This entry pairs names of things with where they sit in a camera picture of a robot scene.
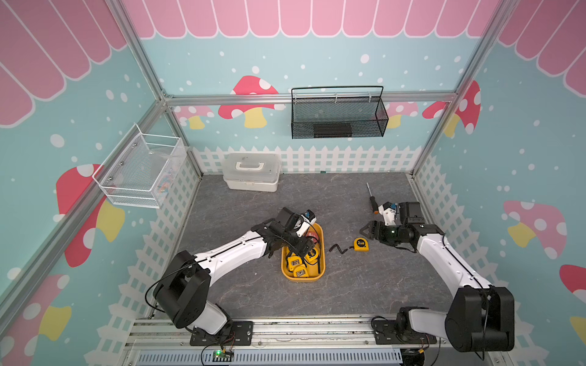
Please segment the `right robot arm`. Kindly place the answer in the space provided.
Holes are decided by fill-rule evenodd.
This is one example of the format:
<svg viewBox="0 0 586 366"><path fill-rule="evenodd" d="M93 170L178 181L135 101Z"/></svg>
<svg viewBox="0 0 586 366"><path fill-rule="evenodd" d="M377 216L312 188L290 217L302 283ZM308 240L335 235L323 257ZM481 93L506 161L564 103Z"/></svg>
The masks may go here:
<svg viewBox="0 0 586 366"><path fill-rule="evenodd" d="M447 312L403 307L392 321L401 341L416 334L447 340L458 352L509 352L515 343L514 296L474 270L449 243L445 233L429 224L417 202L382 205L370 200L380 221L360 233L368 240L423 256L450 290Z"/></svg>

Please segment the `white plastic toolbox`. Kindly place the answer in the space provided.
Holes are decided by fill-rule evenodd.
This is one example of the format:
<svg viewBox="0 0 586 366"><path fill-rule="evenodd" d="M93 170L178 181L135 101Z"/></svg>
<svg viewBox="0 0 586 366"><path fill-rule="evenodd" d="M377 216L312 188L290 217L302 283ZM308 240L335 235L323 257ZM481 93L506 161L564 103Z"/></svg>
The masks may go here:
<svg viewBox="0 0 586 366"><path fill-rule="evenodd" d="M229 189L276 192L282 170L274 153L232 152L222 164L223 179Z"/></svg>

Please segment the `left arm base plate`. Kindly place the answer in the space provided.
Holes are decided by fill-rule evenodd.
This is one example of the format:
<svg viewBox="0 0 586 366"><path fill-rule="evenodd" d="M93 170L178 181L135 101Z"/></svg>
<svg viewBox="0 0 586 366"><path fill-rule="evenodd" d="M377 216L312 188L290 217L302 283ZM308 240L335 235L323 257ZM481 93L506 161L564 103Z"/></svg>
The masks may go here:
<svg viewBox="0 0 586 366"><path fill-rule="evenodd" d="M229 320L217 334L210 334L204 329L190 330L190 346L250 346L252 343L254 323L251 321Z"/></svg>

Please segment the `black orange screwdriver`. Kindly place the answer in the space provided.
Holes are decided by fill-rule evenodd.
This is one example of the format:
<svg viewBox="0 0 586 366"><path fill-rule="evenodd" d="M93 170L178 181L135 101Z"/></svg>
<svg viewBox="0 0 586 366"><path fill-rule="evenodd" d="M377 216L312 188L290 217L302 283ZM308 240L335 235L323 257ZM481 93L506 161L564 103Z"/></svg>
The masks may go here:
<svg viewBox="0 0 586 366"><path fill-rule="evenodd" d="M366 183L366 187L367 187L367 190L369 192L369 203L370 203L372 212L374 214L379 214L378 204L377 204L377 201L375 199L375 196L372 194L372 190L370 188L370 184L369 183Z"/></svg>

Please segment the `yellow tape measure in tray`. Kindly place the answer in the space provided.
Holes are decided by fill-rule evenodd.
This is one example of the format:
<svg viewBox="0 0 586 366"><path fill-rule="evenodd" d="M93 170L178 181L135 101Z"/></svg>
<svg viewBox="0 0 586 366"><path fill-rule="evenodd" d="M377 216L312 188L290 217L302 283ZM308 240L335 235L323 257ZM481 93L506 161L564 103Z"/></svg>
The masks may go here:
<svg viewBox="0 0 586 366"><path fill-rule="evenodd" d="M308 278L308 269L305 265L299 265L293 269L293 275L295 278Z"/></svg>

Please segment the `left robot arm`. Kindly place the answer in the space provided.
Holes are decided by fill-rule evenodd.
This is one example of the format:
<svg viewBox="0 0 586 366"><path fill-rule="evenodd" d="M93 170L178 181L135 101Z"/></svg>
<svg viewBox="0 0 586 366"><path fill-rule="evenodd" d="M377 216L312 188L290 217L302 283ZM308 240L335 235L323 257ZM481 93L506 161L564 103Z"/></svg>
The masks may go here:
<svg viewBox="0 0 586 366"><path fill-rule="evenodd" d="M306 236L315 222L311 210L299 214L284 207L276 218L253 226L216 249L175 254L161 279L146 291L158 303L151 307L166 314L178 329L202 331L211 336L229 334L231 318L208 301L211 286L241 265L271 256L283 247L305 257L315 247Z"/></svg>

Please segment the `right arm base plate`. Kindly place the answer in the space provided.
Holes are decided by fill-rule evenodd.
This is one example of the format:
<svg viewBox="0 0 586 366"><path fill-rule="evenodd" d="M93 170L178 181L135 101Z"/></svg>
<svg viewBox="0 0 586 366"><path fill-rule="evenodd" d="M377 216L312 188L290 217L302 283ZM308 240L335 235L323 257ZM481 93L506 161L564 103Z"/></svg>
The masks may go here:
<svg viewBox="0 0 586 366"><path fill-rule="evenodd" d="M384 317L374 317L370 321L375 343L381 345L419 345L423 348L437 344L434 335L415 332L409 328L403 328L396 320L388 320Z"/></svg>

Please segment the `green led circuit board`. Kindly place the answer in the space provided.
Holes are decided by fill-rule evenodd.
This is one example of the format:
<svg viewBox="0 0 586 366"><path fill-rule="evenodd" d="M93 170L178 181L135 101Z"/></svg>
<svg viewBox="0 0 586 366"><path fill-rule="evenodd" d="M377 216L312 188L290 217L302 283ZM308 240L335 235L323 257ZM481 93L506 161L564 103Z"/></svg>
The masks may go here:
<svg viewBox="0 0 586 366"><path fill-rule="evenodd" d="M234 352L226 350L218 350L213 354L213 362L232 362L234 360Z"/></svg>

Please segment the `yellow storage tray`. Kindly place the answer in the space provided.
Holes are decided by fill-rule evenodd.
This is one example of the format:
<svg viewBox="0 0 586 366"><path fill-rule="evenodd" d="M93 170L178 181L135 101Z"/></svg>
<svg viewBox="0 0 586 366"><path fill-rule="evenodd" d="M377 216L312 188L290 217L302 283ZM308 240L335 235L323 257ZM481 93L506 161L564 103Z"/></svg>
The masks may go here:
<svg viewBox="0 0 586 366"><path fill-rule="evenodd" d="M314 247L318 247L320 249L320 260L315 265L309 265L305 262L305 257L302 258L303 262L307 269L308 269L308 278L295 278L293 275L293 271L289 271L287 268L287 261L286 259L289 256L297 256L293 252L291 252L287 247L282 249L281 254L281 270L282 274L292 282L315 282L320 279L326 270L326 260L325 260L325 244L324 244L324 232L319 224L314 224L313 227L308 230L308 232L315 232L320 237L320 242L318 244L314 244Z"/></svg>

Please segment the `yellow tape measure with strap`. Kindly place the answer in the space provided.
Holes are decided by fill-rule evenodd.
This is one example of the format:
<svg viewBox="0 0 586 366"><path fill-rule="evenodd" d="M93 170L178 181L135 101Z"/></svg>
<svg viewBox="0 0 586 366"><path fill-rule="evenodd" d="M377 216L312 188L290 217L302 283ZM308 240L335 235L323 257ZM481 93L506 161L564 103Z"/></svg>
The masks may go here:
<svg viewBox="0 0 586 366"><path fill-rule="evenodd" d="M367 253L369 251L369 243L365 238L359 237L356 238L353 241L353 244L351 246L349 246L348 248L343 249L339 244L334 244L332 245L331 248L329 248L328 252L332 253L332 251L337 250L338 253L340 253L341 255L349 252L349 251L354 251L354 252L359 252L359 253Z"/></svg>

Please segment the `black mesh wall basket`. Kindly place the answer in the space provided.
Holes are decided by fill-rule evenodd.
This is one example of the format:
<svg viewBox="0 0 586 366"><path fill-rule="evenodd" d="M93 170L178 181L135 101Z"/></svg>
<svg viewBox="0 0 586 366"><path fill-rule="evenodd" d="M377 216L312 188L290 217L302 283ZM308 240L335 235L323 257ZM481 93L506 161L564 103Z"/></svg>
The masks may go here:
<svg viewBox="0 0 586 366"><path fill-rule="evenodd" d="M293 88L291 137L383 137L389 122L383 91L380 85Z"/></svg>

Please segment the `pink round tape measure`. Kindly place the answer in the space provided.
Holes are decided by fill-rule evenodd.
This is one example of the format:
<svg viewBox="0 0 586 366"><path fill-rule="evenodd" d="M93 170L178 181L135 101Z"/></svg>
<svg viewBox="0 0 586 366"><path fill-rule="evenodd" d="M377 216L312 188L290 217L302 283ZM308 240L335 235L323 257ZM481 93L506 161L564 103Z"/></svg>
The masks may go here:
<svg viewBox="0 0 586 366"><path fill-rule="evenodd" d="M320 242L320 237L315 232L309 231L305 234L305 236L310 239L313 244L318 244Z"/></svg>

